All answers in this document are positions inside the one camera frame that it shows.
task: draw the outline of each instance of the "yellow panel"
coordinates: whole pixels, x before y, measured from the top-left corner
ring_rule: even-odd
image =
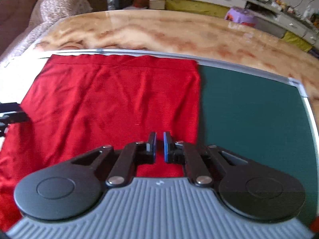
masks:
[[[166,0],[165,9],[215,16],[224,19],[228,7],[192,0]]]
[[[305,52],[308,52],[312,48],[312,45],[310,43],[290,31],[287,31],[282,39],[290,44],[297,46]]]

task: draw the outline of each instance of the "ribbed gray plastic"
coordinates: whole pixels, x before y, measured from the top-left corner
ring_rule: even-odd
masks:
[[[187,178],[134,178],[111,189],[85,216],[61,223],[24,217],[9,232],[13,239],[310,239],[298,219],[261,224],[220,203],[213,190]]]

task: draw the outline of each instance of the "purple stool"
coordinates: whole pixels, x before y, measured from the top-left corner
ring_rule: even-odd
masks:
[[[257,19],[253,12],[249,9],[232,7],[227,12],[225,20],[236,22],[242,25],[247,25],[254,27],[256,25]]]

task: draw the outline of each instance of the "brown sofa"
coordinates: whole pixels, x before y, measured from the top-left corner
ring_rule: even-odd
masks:
[[[106,0],[88,0],[93,11],[107,10]],[[0,55],[29,25],[37,0],[0,0]]]

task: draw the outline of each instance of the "brown marble vein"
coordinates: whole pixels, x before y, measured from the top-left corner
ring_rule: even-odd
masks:
[[[254,28],[183,12],[97,12],[59,22],[34,50],[93,48],[195,55],[293,77],[304,84],[319,123],[319,60]]]

